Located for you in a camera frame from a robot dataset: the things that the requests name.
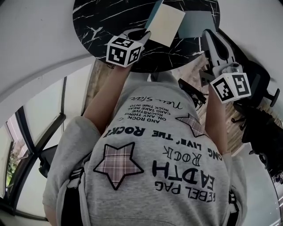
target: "round table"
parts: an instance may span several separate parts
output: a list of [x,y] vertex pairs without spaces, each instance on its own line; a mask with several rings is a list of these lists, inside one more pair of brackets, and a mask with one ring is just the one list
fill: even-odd
[[[133,28],[144,28],[157,0],[76,0],[73,24],[84,47],[106,63],[107,43],[113,35]],[[216,29],[220,11],[217,0],[164,0],[166,5],[183,11],[211,11]],[[181,67],[197,58],[200,38],[179,39],[176,34],[171,47],[148,40],[143,57],[133,65],[133,72],[164,72]]]

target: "sleeve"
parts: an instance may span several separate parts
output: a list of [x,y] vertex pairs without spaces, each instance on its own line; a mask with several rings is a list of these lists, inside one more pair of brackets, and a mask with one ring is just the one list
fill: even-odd
[[76,164],[94,148],[101,137],[95,125],[87,118],[75,117],[68,124],[58,144],[47,177],[43,204],[56,209],[60,187],[69,178]]

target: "plaid star patch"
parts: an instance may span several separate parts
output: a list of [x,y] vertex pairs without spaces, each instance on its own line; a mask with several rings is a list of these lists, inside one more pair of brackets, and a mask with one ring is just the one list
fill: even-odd
[[102,161],[93,169],[94,172],[107,175],[114,190],[118,190],[125,176],[143,173],[144,170],[132,159],[134,142],[123,147],[104,146]]
[[207,137],[209,137],[204,129],[204,126],[201,126],[201,124],[190,114],[188,115],[188,117],[178,117],[176,119],[189,125],[194,137],[199,137],[202,135],[206,135]]

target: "wooden floor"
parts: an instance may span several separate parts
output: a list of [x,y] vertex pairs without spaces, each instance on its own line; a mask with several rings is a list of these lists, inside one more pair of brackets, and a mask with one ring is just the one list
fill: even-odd
[[[208,87],[201,87],[200,78],[199,78],[199,70],[207,64],[207,60],[202,54],[200,57],[192,61],[191,63],[182,66],[180,68],[172,70],[172,74],[176,77],[176,79],[183,79],[187,83],[191,84],[193,87],[198,89],[204,94],[208,94]],[[104,64],[103,62],[96,60],[92,75],[91,81],[88,86],[87,98],[85,103],[85,108],[88,106],[92,98],[97,94],[100,87],[105,82],[105,79],[108,77],[111,69]],[[263,100],[259,106],[259,109],[266,111],[268,114],[271,114],[275,118],[275,123],[281,126],[280,119],[273,113],[272,108],[269,107],[269,103]],[[197,114],[200,119],[200,123],[205,123],[206,118],[206,111],[207,111],[207,102],[203,105],[198,111]],[[226,105],[226,125],[227,125],[227,132],[228,132],[228,149],[234,153],[242,146],[242,136],[243,132],[239,129],[241,123],[233,124],[231,119],[241,118],[240,113],[238,113],[233,104],[229,103]]]

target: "table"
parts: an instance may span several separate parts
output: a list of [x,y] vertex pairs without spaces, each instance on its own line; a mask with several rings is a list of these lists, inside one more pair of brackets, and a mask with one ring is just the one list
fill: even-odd
[[[143,28],[156,0],[76,0],[73,24],[84,47],[106,63],[107,43],[113,35],[125,30]],[[166,5],[183,11],[211,11],[216,29],[220,11],[217,0],[164,0]],[[200,38],[179,39],[171,47],[148,40],[143,57],[134,64],[133,72],[163,72],[181,67],[197,58],[203,51]]]

